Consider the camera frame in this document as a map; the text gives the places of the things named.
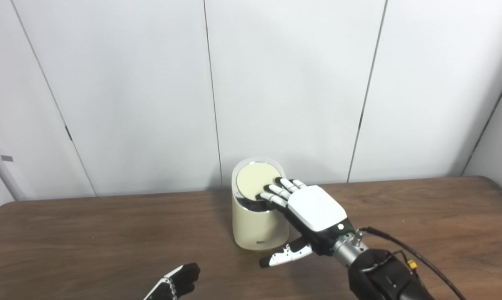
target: brown tabletop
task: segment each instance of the brown tabletop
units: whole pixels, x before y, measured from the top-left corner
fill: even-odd
[[[502,300],[502,190],[489,179],[323,188],[354,226],[374,226],[411,245],[469,300]],[[398,249],[376,237],[364,241]],[[355,299],[346,269],[331,257],[260,269],[263,255],[234,243],[228,191],[0,207],[0,299],[142,300],[160,277],[188,262],[202,271],[186,300]],[[419,273],[436,299],[455,299],[430,270],[420,266]]]

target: small label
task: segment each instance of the small label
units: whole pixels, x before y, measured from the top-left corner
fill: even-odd
[[[14,158],[12,156],[8,156],[8,155],[1,155],[1,160],[13,162]]]

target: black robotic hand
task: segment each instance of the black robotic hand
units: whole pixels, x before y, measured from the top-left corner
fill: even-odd
[[[290,242],[275,254],[264,257],[260,266],[278,265],[315,252],[333,255],[335,241],[354,233],[346,211],[319,186],[306,186],[299,180],[277,178],[277,185],[264,187],[257,199],[266,200],[284,214],[302,237]]]
[[[193,283],[199,279],[199,272],[195,262],[175,268],[156,283],[144,300],[177,300],[196,288]]]

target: round lid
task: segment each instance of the round lid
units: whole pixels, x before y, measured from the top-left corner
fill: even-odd
[[[265,162],[245,165],[236,175],[236,186],[245,198],[255,200],[255,196],[264,192],[264,186],[274,184],[281,173],[274,166]]]

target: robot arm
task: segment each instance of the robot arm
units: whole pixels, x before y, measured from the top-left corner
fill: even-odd
[[[415,263],[402,251],[390,253],[369,249],[361,240],[364,232],[379,235],[374,228],[355,231],[346,211],[319,186],[306,186],[299,180],[278,178],[278,185],[265,186],[257,199],[268,201],[301,233],[282,250],[260,260],[261,267],[279,265],[303,258],[312,252],[334,256],[348,269],[349,285],[360,300],[434,300],[419,279]],[[381,232],[382,238],[394,241]],[[427,264],[465,299],[445,276],[410,247],[394,241]],[[402,253],[405,264],[396,258]]]

